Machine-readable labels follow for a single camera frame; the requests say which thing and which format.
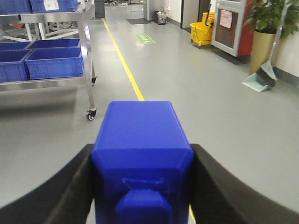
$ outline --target stainless steel cart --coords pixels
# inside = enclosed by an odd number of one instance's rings
[[[40,89],[47,87],[60,87],[72,85],[86,85],[89,106],[87,109],[87,119],[93,120],[98,106],[94,103],[93,87],[96,76],[93,69],[93,58],[91,51],[88,21],[94,17],[95,7],[92,1],[80,4],[76,12],[63,13],[36,13],[20,15],[0,15],[0,25],[13,23],[46,23],[58,21],[76,21],[78,23],[79,37],[81,39],[81,49],[84,61],[84,75],[82,77],[54,78],[41,80],[27,80],[18,82],[0,83],[0,91],[15,91]]]

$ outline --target black floor mat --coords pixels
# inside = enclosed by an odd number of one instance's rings
[[[234,65],[239,64],[249,64],[250,63],[250,56],[241,56],[241,57],[234,57],[230,55],[229,53],[226,53],[218,48],[214,48],[211,50],[214,54],[228,60]]]
[[[130,24],[136,25],[136,24],[147,24],[150,23],[149,21],[145,21],[144,19],[127,19]]]

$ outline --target yellow mop bucket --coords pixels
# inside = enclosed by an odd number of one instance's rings
[[[212,43],[213,24],[215,13],[203,13],[202,22],[191,23],[191,42],[198,46]]]

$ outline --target paper notice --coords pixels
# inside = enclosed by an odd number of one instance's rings
[[[220,25],[229,29],[232,27],[232,12],[221,10]]]
[[[43,4],[45,5],[46,11],[59,9],[57,0],[43,0]]]

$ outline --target cart caster wheel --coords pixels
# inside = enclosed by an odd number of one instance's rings
[[[88,120],[93,120],[96,114],[97,114],[97,111],[96,111],[96,110],[94,110],[94,111],[89,111],[88,114],[86,114],[86,118],[87,118]]]
[[[94,86],[95,81],[97,81],[97,78],[92,78],[92,86]]]

